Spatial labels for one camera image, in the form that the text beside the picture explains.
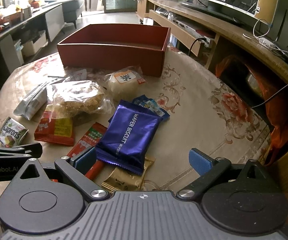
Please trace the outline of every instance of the gold snack package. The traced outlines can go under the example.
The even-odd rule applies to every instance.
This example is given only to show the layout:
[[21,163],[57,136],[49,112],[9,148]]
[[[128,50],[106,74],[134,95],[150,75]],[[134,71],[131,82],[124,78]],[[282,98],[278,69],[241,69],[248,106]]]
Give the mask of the gold snack package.
[[102,183],[102,187],[110,193],[116,190],[137,191],[141,190],[147,168],[155,162],[154,157],[145,156],[144,171],[142,175],[116,167],[111,175]]

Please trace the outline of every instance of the blue snack package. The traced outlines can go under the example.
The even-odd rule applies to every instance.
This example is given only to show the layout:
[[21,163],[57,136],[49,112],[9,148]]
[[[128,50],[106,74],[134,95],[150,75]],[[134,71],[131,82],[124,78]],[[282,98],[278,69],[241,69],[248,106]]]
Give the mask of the blue snack package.
[[141,175],[146,151],[162,120],[147,108],[121,100],[95,147],[97,159]]
[[148,98],[145,95],[141,95],[137,98],[134,98],[132,103],[138,106],[143,106],[145,108],[148,108],[149,110],[151,110],[158,116],[162,117],[163,121],[169,119],[170,117],[168,112],[165,111],[163,108],[161,108],[153,98]]

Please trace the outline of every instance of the wooden tv cabinet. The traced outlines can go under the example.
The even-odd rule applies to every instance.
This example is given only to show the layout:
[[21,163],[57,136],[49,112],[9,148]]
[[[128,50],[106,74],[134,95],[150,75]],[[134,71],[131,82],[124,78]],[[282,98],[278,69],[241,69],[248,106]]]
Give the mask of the wooden tv cabinet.
[[[166,17],[156,13],[155,9],[157,7],[189,18],[216,33],[215,44],[212,46],[205,64],[205,68],[209,71],[215,73],[216,64],[230,54],[248,53],[271,69],[285,84],[288,84],[288,64],[258,44],[255,39],[248,39],[243,36],[244,33],[249,37],[253,37],[252,33],[216,17],[185,8],[175,1],[138,0],[137,15],[141,20],[144,17],[149,17],[154,20],[154,24],[170,27],[171,33],[188,48],[190,48],[195,38]],[[192,53],[199,57],[202,49],[203,45],[196,42],[192,48]],[[269,171],[288,198],[288,152],[269,167]]]

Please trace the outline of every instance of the triangular cutout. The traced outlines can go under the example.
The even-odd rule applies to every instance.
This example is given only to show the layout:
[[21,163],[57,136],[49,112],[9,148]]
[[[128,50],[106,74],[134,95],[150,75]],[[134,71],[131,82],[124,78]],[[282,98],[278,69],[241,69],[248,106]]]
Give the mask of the triangular cutout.
[[34,164],[30,164],[27,166],[26,170],[23,172],[22,176],[20,176],[21,179],[32,179],[32,178],[38,178],[40,174],[38,174],[38,171]]

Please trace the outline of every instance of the silver screw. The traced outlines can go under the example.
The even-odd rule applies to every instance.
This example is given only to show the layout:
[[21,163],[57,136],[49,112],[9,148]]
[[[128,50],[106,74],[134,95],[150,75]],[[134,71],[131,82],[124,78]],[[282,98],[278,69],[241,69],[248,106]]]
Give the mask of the silver screw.
[[105,197],[107,192],[103,189],[96,189],[91,192],[91,196],[95,198],[102,198]]
[[194,196],[194,191],[190,189],[183,189],[179,192],[179,195],[183,198],[191,198]]

